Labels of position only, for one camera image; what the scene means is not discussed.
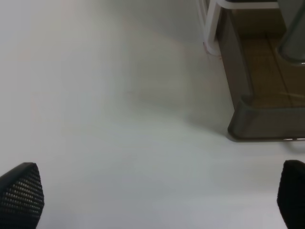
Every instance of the white chair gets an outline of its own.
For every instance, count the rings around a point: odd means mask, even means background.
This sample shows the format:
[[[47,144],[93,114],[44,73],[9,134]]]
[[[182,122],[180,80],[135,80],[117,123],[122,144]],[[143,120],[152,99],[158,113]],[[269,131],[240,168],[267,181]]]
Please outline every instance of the white chair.
[[[272,0],[196,0],[199,20],[202,27],[203,42],[206,50],[212,55],[220,55],[218,42],[215,38],[221,8],[237,9],[277,9],[277,1]]]

